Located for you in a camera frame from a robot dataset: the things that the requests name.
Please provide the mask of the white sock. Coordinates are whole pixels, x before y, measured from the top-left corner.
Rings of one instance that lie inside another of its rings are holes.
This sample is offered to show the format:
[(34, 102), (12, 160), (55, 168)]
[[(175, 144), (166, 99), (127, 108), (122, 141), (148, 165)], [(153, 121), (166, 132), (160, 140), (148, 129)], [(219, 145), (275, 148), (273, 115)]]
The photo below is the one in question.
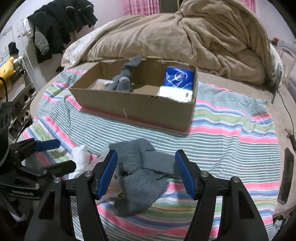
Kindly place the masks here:
[(69, 179), (78, 178), (86, 171), (91, 171), (93, 168), (90, 165), (91, 154), (86, 145), (75, 147), (71, 153), (71, 160), (75, 162), (76, 169), (69, 174)]

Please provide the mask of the grey knitted socks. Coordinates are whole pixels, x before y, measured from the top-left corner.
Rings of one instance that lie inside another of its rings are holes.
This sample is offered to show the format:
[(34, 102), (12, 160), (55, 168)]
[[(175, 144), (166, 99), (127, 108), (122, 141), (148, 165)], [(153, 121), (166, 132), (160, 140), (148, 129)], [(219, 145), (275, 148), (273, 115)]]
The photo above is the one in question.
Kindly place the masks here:
[(118, 164), (115, 175), (123, 197), (114, 202), (114, 213), (127, 217), (147, 210), (167, 190), (168, 178), (178, 177), (175, 156), (157, 151), (145, 138), (113, 143)]

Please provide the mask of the cotton swab bag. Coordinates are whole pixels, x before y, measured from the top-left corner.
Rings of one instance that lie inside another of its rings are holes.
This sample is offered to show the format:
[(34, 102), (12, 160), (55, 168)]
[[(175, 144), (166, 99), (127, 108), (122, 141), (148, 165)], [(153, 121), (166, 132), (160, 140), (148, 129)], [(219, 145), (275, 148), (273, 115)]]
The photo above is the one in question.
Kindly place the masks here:
[(112, 82), (113, 82), (112, 80), (97, 79), (91, 85), (89, 85), (87, 89), (105, 90), (112, 84)]

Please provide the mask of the grey dotted sock pair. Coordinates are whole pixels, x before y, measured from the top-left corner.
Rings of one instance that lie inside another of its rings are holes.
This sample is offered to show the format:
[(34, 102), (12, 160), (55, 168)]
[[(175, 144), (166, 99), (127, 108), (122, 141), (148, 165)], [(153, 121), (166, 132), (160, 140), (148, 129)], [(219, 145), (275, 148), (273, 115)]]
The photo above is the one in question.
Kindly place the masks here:
[(112, 78), (111, 83), (104, 90), (116, 90), (123, 92), (133, 92), (130, 79), (132, 71), (142, 62), (141, 56), (135, 56), (129, 62), (125, 63), (119, 75)]

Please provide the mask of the green cartoon tissue pack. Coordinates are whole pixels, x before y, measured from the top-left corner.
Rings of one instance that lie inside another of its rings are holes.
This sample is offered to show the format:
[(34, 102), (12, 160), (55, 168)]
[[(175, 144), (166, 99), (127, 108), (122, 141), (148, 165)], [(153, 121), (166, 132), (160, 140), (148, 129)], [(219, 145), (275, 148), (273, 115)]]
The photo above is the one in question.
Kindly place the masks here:
[(188, 103), (192, 101), (193, 91), (177, 87), (161, 86), (158, 90), (157, 96)]

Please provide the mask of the blue tissue pack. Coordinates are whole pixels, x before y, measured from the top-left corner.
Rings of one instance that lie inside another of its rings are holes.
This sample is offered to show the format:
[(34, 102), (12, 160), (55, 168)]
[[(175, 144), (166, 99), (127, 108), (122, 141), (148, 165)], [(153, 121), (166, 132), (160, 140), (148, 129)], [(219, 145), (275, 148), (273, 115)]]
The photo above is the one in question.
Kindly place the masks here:
[(169, 66), (166, 68), (163, 86), (193, 90), (194, 72), (184, 68)]

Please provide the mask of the grey metal shelf rack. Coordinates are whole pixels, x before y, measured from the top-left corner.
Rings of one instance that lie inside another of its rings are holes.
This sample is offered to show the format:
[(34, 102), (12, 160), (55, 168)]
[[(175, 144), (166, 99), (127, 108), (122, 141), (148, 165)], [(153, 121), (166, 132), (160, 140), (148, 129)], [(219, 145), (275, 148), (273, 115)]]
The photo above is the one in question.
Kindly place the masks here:
[(25, 64), (18, 67), (16, 73), (11, 77), (11, 82), (13, 86), (8, 93), (8, 98), (14, 106), (9, 126), (9, 141), (14, 143), (21, 133), (32, 124), (30, 105), (38, 91)]

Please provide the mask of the black smartphone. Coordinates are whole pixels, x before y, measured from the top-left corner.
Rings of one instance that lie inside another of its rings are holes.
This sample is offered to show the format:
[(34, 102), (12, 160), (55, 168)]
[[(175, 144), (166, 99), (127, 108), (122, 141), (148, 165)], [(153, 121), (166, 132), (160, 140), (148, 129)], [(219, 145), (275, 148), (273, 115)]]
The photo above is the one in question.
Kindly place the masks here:
[(289, 148), (285, 148), (285, 159), (283, 165), (282, 181), (278, 194), (278, 202), (282, 205), (287, 203), (290, 189), (292, 186), (293, 178), (293, 167), (294, 167), (294, 155)]

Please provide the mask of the yellow plush toy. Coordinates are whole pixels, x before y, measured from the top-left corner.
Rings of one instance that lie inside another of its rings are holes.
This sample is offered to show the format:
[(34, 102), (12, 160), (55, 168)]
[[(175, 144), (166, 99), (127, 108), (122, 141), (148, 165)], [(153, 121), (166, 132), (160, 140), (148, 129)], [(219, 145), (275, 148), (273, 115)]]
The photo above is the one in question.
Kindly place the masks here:
[(14, 69), (14, 57), (10, 57), (6, 63), (4, 63), (0, 68), (0, 75), (1, 78), (4, 79), (5, 82), (7, 82), (10, 77), (16, 72)]

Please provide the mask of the striped colourful towel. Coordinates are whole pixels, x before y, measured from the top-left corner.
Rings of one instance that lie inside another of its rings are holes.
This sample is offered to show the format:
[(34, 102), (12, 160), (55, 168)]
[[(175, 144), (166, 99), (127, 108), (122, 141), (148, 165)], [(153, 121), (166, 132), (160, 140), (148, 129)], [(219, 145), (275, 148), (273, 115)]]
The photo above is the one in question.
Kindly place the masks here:
[[(62, 72), (42, 94), (33, 124), (18, 141), (58, 138), (61, 147), (32, 155), (25, 165), (39, 169), (69, 160), (73, 148), (80, 145), (86, 145), (95, 157), (109, 143), (137, 138), (145, 138), (156, 150), (172, 155), (183, 149), (201, 170), (221, 179), (239, 177), (254, 200), (269, 240), (273, 238), (281, 160), (266, 101), (199, 82), (189, 132), (181, 133), (83, 110), (68, 87), (85, 72)], [(144, 213), (123, 218), (114, 215), (112, 201), (97, 206), (109, 240), (183, 240), (195, 207), (182, 182), (173, 179)]]

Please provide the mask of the white floral duvet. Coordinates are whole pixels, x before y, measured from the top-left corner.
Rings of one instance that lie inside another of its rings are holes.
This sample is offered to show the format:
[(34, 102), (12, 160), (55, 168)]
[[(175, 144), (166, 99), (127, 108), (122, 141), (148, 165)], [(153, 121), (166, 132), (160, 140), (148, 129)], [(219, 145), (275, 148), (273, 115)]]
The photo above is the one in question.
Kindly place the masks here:
[(108, 25), (112, 24), (114, 21), (115, 20), (112, 20), (104, 24), (100, 28), (89, 32), (88, 34), (84, 35), (83, 37), (72, 43), (63, 54), (61, 67), (64, 67), (65, 69), (70, 69), (78, 65), (95, 36)]

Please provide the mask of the black clothes pile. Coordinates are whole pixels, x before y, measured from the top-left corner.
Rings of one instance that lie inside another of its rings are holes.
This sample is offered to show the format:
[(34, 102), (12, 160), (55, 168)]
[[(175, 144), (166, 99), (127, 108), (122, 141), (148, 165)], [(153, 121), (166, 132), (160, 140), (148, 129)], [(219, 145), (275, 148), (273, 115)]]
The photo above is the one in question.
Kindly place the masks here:
[(27, 17), (33, 27), (33, 41), (38, 63), (62, 54), (71, 41), (70, 33), (92, 27), (97, 18), (89, 1), (52, 1)]

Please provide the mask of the brown cardboard box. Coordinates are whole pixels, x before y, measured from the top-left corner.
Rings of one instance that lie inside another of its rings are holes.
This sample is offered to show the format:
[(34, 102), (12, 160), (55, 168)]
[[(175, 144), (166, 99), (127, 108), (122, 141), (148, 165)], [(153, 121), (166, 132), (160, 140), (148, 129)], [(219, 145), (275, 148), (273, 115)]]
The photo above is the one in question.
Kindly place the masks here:
[[(197, 68), (178, 61), (147, 58), (132, 70), (130, 82), (133, 92), (90, 88), (98, 79), (110, 80), (118, 75), (127, 62), (124, 59), (99, 61), (83, 74), (70, 88), (79, 105), (119, 116), (125, 121), (139, 121), (171, 130), (187, 131), (197, 97)], [(180, 67), (193, 72), (193, 94), (189, 102), (157, 95), (168, 67)]]

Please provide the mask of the upright mirror stand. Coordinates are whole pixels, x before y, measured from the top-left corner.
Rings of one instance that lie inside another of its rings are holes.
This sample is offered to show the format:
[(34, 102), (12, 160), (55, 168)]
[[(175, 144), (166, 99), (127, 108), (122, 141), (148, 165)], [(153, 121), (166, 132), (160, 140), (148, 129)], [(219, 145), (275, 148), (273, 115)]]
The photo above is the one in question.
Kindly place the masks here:
[(281, 67), (280, 64), (277, 65), (277, 71), (276, 71), (276, 79), (275, 79), (275, 83), (274, 86), (272, 88), (272, 97), (271, 97), (271, 103), (274, 102), (275, 96), (278, 92), (278, 88), (280, 86), (281, 83), (281, 79), (282, 79), (282, 74), (283, 74), (283, 68)]

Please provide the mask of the pink curtain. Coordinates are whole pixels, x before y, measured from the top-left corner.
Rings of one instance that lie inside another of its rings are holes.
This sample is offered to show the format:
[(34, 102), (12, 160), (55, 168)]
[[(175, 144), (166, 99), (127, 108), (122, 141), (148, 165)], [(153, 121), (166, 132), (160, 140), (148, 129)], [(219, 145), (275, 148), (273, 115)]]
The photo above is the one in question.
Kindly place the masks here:
[(175, 13), (184, 1), (122, 1), (125, 15), (153, 15)]

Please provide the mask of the beige fleece blanket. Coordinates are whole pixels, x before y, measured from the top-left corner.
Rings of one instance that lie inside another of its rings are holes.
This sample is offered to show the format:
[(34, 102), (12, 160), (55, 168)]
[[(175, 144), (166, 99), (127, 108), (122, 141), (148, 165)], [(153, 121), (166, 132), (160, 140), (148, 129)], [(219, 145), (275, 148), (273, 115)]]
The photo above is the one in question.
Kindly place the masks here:
[(188, 63), (256, 85), (276, 79), (265, 28), (240, 1), (184, 1), (174, 14), (124, 16), (100, 30), (82, 58), (94, 62), (137, 55)]

